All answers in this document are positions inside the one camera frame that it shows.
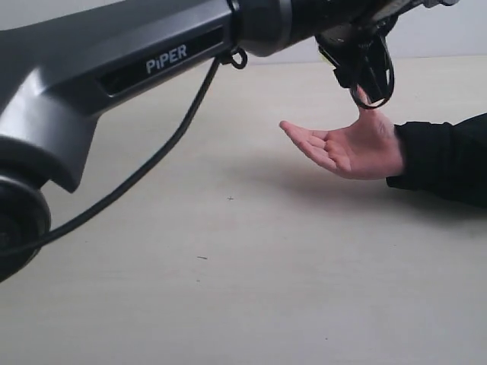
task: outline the black jacket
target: black jacket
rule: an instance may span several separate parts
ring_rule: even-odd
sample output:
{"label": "black jacket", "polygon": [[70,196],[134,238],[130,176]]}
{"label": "black jacket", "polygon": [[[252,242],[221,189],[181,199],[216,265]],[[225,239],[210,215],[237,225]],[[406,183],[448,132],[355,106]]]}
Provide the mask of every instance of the black jacket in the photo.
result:
{"label": "black jacket", "polygon": [[406,170],[388,178],[389,187],[487,208],[487,113],[457,125],[408,122],[396,133]]}

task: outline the table surface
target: table surface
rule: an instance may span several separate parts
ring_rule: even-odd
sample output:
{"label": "table surface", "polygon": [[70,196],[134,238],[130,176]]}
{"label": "table surface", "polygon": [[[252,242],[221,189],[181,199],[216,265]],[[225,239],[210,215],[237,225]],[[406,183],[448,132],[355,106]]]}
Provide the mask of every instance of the table surface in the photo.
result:
{"label": "table surface", "polygon": [[[484,113],[485,65],[398,60],[384,110]],[[45,189],[55,226],[170,136],[207,66],[102,118],[80,189]],[[156,170],[1,285],[2,365],[486,363],[487,214],[334,177],[278,128],[356,116],[324,63],[222,68]]]}

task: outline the finger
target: finger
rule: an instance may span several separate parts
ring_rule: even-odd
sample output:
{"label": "finger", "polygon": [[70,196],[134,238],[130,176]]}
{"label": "finger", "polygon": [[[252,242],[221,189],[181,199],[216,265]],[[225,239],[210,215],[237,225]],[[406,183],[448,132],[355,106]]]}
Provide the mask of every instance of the finger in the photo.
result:
{"label": "finger", "polygon": [[318,137],[314,137],[314,136],[310,136],[308,138],[308,141],[311,143],[311,145],[313,147],[316,147],[316,148],[321,148],[322,150],[325,148],[326,146],[326,142],[322,139],[322,138],[318,138]]}
{"label": "finger", "polygon": [[299,125],[292,124],[292,123],[287,122],[287,121],[282,121],[279,124],[279,126],[285,132],[294,129],[294,130],[297,130],[299,132],[304,133],[305,135],[312,135],[312,136],[314,136],[316,138],[320,138],[322,140],[325,140],[326,137],[327,137],[327,135],[328,135],[328,131],[310,130],[310,129],[306,129],[306,128],[300,127]]}
{"label": "finger", "polygon": [[286,132],[286,135],[293,141],[293,143],[296,145],[296,147],[301,148],[300,146],[303,143],[309,143],[313,147],[319,148],[319,149],[324,149],[326,146],[326,142],[323,139],[314,137],[314,136],[306,136],[300,133],[299,131],[295,129],[291,129]]}
{"label": "finger", "polygon": [[295,132],[300,132],[305,135],[311,135],[311,131],[309,129],[300,127],[299,125],[292,124],[287,121],[282,121],[279,126],[281,127],[284,132],[290,132],[290,131],[295,131]]}
{"label": "finger", "polygon": [[326,141],[326,138],[328,137],[328,131],[312,131],[311,134],[312,136],[322,139],[323,141]]}
{"label": "finger", "polygon": [[332,173],[336,173],[336,162],[329,157],[325,150],[313,147],[310,143],[303,143],[300,146],[300,149],[318,166],[321,166]]}
{"label": "finger", "polygon": [[329,154],[345,154],[345,148],[340,143],[335,141],[328,141],[325,143],[324,150]]}

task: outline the human hand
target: human hand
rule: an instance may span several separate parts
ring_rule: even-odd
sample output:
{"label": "human hand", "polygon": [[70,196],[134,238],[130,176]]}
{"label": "human hand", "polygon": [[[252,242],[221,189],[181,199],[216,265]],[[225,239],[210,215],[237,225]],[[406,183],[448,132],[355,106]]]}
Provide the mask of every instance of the human hand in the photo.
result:
{"label": "human hand", "polygon": [[[364,102],[368,98],[360,90]],[[358,108],[358,119],[348,127],[314,131],[281,122],[293,143],[312,161],[345,179],[373,180],[399,176],[404,156],[394,124],[378,109]]]}

